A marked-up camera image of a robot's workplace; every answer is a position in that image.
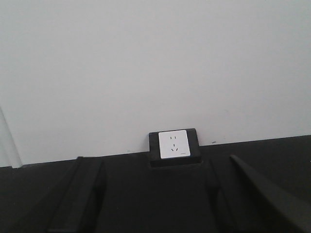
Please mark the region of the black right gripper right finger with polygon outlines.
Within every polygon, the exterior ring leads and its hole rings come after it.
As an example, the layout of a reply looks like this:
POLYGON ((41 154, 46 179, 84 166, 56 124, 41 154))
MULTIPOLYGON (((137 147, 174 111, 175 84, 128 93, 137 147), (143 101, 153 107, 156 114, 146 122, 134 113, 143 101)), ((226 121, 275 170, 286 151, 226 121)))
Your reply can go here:
POLYGON ((285 191, 236 155, 230 156, 273 233, 309 233, 311 205, 285 191))

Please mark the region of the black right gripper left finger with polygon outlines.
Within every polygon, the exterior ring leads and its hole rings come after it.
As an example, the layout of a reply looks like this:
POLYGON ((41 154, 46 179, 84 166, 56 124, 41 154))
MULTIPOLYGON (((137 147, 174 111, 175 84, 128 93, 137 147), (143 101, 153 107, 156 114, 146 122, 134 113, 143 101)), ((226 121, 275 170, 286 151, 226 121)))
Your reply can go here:
POLYGON ((51 221, 49 233, 92 233, 104 199, 104 162, 78 158, 78 165, 51 221))

